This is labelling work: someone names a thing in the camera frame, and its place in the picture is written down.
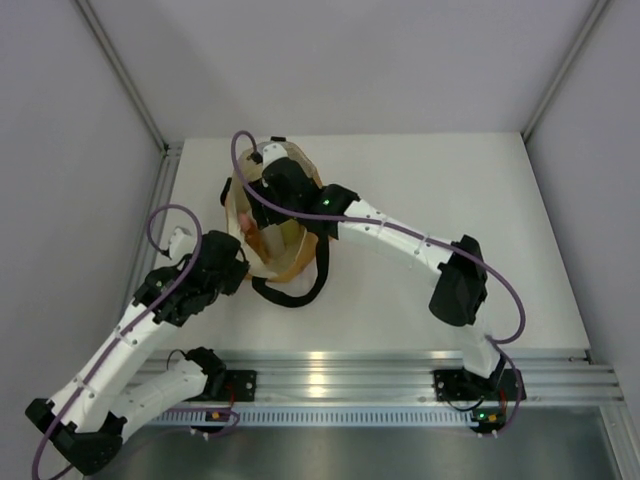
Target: metal floor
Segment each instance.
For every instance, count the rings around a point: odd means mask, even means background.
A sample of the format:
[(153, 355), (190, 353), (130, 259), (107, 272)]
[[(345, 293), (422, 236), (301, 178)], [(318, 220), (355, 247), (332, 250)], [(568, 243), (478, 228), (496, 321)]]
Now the metal floor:
[(496, 440), (428, 428), (247, 428), (205, 442), (141, 430), (95, 480), (609, 480), (616, 463), (598, 409), (523, 408)]

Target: white tabletop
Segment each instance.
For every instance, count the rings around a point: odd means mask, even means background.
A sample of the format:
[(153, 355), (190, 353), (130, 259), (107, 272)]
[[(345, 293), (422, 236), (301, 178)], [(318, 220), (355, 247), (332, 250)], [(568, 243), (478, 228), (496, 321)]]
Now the white tabletop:
[[(518, 349), (587, 349), (589, 343), (518, 134), (290, 137), (324, 183), (355, 190), (386, 214), (434, 236), (475, 237), (485, 260), (513, 283), (527, 310)], [(191, 208), (205, 231), (225, 229), (219, 195), (232, 171), (230, 141), (187, 140), (172, 203)], [(239, 146), (247, 148), (248, 143)], [(184, 214), (170, 213), (163, 245)], [(157, 266), (164, 265), (159, 259)], [(303, 293), (314, 272), (288, 286)], [(490, 277), (483, 315), (496, 338), (517, 326), (515, 305)], [(345, 242), (332, 242), (330, 274), (300, 309), (268, 303), (245, 284), (191, 318), (166, 348), (243, 351), (449, 351), (452, 327), (428, 309), (432, 290), (411, 271)]]

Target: gray wall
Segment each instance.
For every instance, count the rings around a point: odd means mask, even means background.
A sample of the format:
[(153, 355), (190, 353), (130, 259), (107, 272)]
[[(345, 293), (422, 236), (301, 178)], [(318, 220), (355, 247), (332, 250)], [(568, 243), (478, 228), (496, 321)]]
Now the gray wall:
[(170, 139), (518, 131), (593, 0), (94, 0)]
[(159, 157), (71, 2), (0, 3), (0, 476), (13, 480), (41, 437), (25, 407), (117, 320)]
[(618, 0), (528, 145), (597, 356), (640, 426), (640, 2)]

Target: cable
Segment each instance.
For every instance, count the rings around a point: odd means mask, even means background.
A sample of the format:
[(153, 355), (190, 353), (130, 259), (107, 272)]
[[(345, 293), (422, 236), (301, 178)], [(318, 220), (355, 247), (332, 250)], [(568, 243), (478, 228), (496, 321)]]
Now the cable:
[(329, 222), (355, 222), (355, 223), (365, 223), (369, 225), (384, 225), (384, 227), (388, 227), (388, 228), (391, 228), (392, 230), (396, 230), (400, 233), (404, 233), (405, 235), (408, 235), (420, 241), (424, 240), (427, 244), (435, 245), (437, 247), (444, 248), (445, 250), (452, 251), (466, 258), (467, 260), (472, 261), (476, 265), (480, 266), (481, 268), (489, 272), (496, 280), (498, 280), (507, 289), (507, 291), (513, 298), (513, 301), (515, 302), (516, 307), (518, 309), (518, 314), (520, 317), (518, 328), (516, 329), (516, 332), (513, 335), (504, 339), (497, 340), (491, 337), (490, 335), (487, 335), (486, 338), (491, 343), (491, 345), (493, 345), (493, 347), (498, 351), (498, 353), (504, 356), (507, 363), (509, 363), (512, 370), (514, 371), (514, 374), (516, 375), (516, 379), (518, 381), (518, 393), (516, 395), (516, 402), (513, 407), (513, 412), (511, 413), (511, 416), (509, 417), (509, 419), (505, 422), (505, 425), (502, 427), (502, 430), (504, 430), (505, 428), (508, 428), (513, 423), (513, 419), (515, 418), (516, 413), (520, 408), (520, 402), (522, 400), (522, 394), (523, 394), (523, 386), (522, 386), (521, 375), (516, 369), (516, 366), (513, 360), (506, 353), (504, 353), (504, 351), (500, 348), (500, 345), (515, 342), (518, 338), (520, 338), (522, 336), (522, 333), (524, 332), (524, 329), (527, 323), (527, 316), (524, 310), (524, 305), (522, 303), (522, 300), (520, 299), (520, 296), (518, 295), (518, 292), (516, 292), (513, 285), (511, 285), (511, 283), (509, 283), (509, 281), (505, 277), (503, 277), (502, 274), (500, 274), (500, 272), (495, 270), (493, 267), (491, 267), (490, 265), (488, 265), (482, 259), (476, 257), (475, 255), (472, 255), (469, 252), (466, 252), (461, 248), (456, 247), (455, 245), (450, 245), (445, 242), (435, 240), (427, 235), (423, 235), (422, 233), (416, 232), (402, 225), (397, 225), (395, 223), (386, 223), (374, 218), (347, 217), (344, 215), (313, 215), (310, 213), (303, 213), (303, 212), (288, 210), (286, 208), (280, 207), (279, 205), (276, 205), (273, 202), (270, 202), (269, 200), (264, 198), (262, 195), (260, 195), (251, 187), (251, 185), (249, 184), (249, 181), (242, 173), (242, 169), (240, 168), (240, 163), (238, 162), (238, 154), (236, 152), (236, 144), (238, 143), (238, 139), (242, 136), (247, 137), (251, 141), (251, 145), (253, 146), (254, 151), (257, 149), (256, 140), (253, 137), (253, 135), (251, 135), (251, 133), (249, 133), (246, 130), (240, 130), (236, 132), (231, 138), (231, 162), (233, 163), (233, 169), (236, 175), (238, 176), (238, 178), (240, 179), (240, 182), (242, 183), (245, 191), (248, 192), (249, 195), (251, 195), (253, 198), (258, 200), (263, 205), (283, 215), (294, 217), (294, 218), (302, 218), (306, 220), (318, 220), (318, 221), (329, 221)]
[(167, 370), (169, 370), (169, 362), (171, 362), (171, 357), (173, 357), (173, 354), (176, 352), (180, 352), (183, 357), (187, 356), (187, 354), (184, 353), (184, 350), (180, 350), (179, 348), (176, 348), (175, 350), (171, 350), (171, 352), (169, 353), (169, 356), (167, 357)]
[(500, 389), (500, 411), (502, 412), (503, 415), (507, 414), (507, 405), (508, 405), (507, 394), (504, 393), (504, 389)]
[[(155, 310), (156, 307), (158, 307), (158, 305), (160, 305), (162, 302), (164, 302), (167, 299), (167, 297), (169, 295), (171, 295), (175, 291), (175, 289), (180, 286), (180, 284), (184, 281), (184, 279), (187, 277), (187, 275), (189, 275), (189, 273), (191, 272), (191, 269), (193, 268), (193, 265), (195, 263), (194, 259), (196, 259), (198, 257), (198, 255), (200, 255), (200, 249), (202, 247), (202, 226), (200, 225), (200, 222), (198, 221), (198, 218), (195, 216), (195, 214), (191, 210), (189, 210), (188, 208), (186, 208), (186, 207), (184, 207), (182, 205), (176, 205), (176, 204), (168, 204), (168, 205), (164, 205), (162, 207), (159, 207), (154, 212), (152, 212), (151, 215), (149, 216), (147, 227), (149, 227), (149, 225), (158, 216), (158, 214), (160, 214), (161, 212), (164, 212), (166, 210), (170, 210), (170, 209), (180, 210), (180, 211), (186, 213), (191, 218), (191, 220), (193, 221), (193, 223), (194, 223), (194, 225), (196, 227), (196, 246), (194, 248), (193, 255), (191, 257), (191, 261), (189, 261), (187, 266), (182, 270), (182, 272), (180, 272), (180, 275), (178, 275), (178, 278), (176, 278), (176, 281), (173, 282), (169, 286), (169, 288), (167, 288), (164, 292), (162, 292), (162, 294), (158, 298), (156, 298), (143, 312), (141, 312), (136, 318), (134, 318), (126, 327), (124, 327), (121, 330), (120, 334), (121, 334), (122, 337), (124, 337), (125, 335), (130, 333), (136, 327), (136, 325), (138, 325), (149, 313), (153, 312), (153, 310)], [(91, 367), (91, 369), (89, 370), (89, 372), (85, 376), (85, 378), (83, 380), (85, 385), (87, 385), (91, 381), (91, 379), (95, 376), (95, 374), (98, 372), (100, 367), (107, 360), (107, 358), (109, 357), (109, 355), (111, 354), (113, 349), (116, 347), (118, 342), (120, 342), (120, 338), (121, 337), (116, 337), (104, 349), (104, 351), (102, 352), (102, 354), (100, 355), (98, 360), (95, 362), (93, 367)], [(31, 464), (31, 478), (32, 478), (32, 480), (42, 480), (40, 478), (38, 469), (40, 467), (40, 462), (42, 460), (42, 454), (43, 454), (44, 449), (45, 449), (45, 447), (47, 445), (47, 442), (51, 438), (51, 435), (52, 435), (53, 431), (56, 429), (56, 427), (58, 426), (58, 424), (60, 423), (62, 418), (64, 418), (64, 416), (67, 414), (67, 412), (69, 412), (69, 410), (71, 409), (73, 404), (76, 402), (78, 397), (80, 397), (80, 394), (82, 393), (82, 390), (83, 390), (83, 387), (78, 387), (76, 389), (76, 391), (73, 392), (71, 397), (69, 397), (69, 400), (67, 400), (67, 402), (64, 404), (64, 406), (60, 409), (60, 412), (58, 413), (58, 415), (53, 419), (51, 424), (49, 424), (49, 427), (47, 428), (47, 430), (44, 433), (42, 439), (40, 440), (40, 443), (38, 444), (38, 448), (36, 449), (36, 453), (35, 453), (35, 455), (33, 457), (33, 462)], [(49, 480), (58, 480), (59, 478), (62, 478), (62, 476), (66, 475), (71, 470), (71, 468), (72, 468), (71, 465), (67, 466), (63, 471), (61, 471), (57, 475), (54, 475)]]
[(447, 402), (451, 408), (453, 408), (454, 410), (457, 410), (458, 412), (470, 412), (472, 410), (475, 410), (476, 408), (478, 408), (480, 405), (484, 403), (484, 397), (478, 400), (478, 402), (475, 405), (472, 405), (470, 407), (465, 407), (465, 408), (456, 407), (453, 403), (451, 403), (447, 399), (445, 399), (445, 402)]
[(233, 407), (233, 404), (236, 403), (236, 393), (233, 391), (233, 387), (231, 385), (226, 385), (224, 388), (231, 392), (231, 398), (229, 398), (229, 408), (231, 408)]
[(151, 247), (153, 247), (153, 249), (156, 252), (158, 252), (161, 255), (168, 256), (169, 255), (169, 249), (168, 248), (167, 249), (163, 249), (162, 247), (160, 247), (160, 245), (153, 238), (152, 230), (153, 230), (154, 220), (155, 220), (155, 216), (153, 214), (151, 214), (149, 216), (149, 220), (147, 220), (147, 228), (145, 229), (145, 231), (147, 233), (147, 242), (149, 242)]

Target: black strap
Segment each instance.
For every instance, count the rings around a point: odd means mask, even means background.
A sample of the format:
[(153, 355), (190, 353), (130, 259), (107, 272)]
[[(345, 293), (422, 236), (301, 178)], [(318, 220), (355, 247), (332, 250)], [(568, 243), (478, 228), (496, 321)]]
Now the black strap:
[(318, 267), (316, 281), (313, 287), (311, 287), (311, 290), (301, 297), (292, 297), (284, 292), (268, 287), (266, 278), (253, 277), (251, 279), (251, 286), (263, 298), (276, 305), (287, 308), (304, 307), (318, 296), (329, 275), (329, 237), (326, 235), (318, 237), (318, 243), (316, 244), (316, 265)]
[(231, 177), (227, 178), (227, 181), (222, 188), (222, 192), (220, 193), (220, 205), (224, 207), (224, 202), (227, 201), (227, 195), (229, 194), (229, 189), (231, 188)]

